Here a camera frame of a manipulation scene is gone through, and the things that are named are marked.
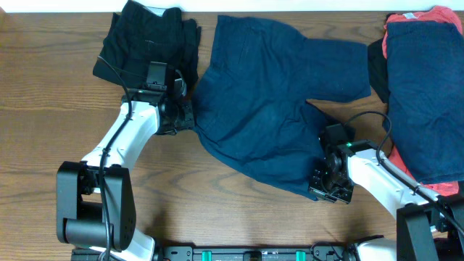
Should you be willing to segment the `navy blue shorts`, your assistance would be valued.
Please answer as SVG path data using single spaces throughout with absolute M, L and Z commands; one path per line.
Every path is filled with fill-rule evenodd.
M 227 166 L 309 196 L 324 158 L 319 135 L 335 123 L 312 101 L 348 103 L 370 94 L 365 44 L 307 38 L 275 20 L 221 15 L 210 66 L 192 96 L 195 130 Z

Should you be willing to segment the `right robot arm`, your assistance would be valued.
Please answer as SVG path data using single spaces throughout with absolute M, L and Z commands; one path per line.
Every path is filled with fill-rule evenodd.
M 393 216 L 397 237 L 371 236 L 350 244 L 336 260 L 462 260 L 463 196 L 442 196 L 414 181 L 369 140 L 353 141 L 341 124 L 319 136 L 324 160 L 308 191 L 329 202 L 350 203 L 361 186 Z

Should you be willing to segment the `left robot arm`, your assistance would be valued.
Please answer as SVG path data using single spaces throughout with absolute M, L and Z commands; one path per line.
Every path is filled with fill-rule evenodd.
M 162 260 L 156 241 L 136 227 L 131 170 L 152 136 L 194 127 L 181 71 L 151 62 L 139 87 L 124 90 L 120 114 L 79 162 L 57 171 L 57 238 L 76 246 L 74 260 Z

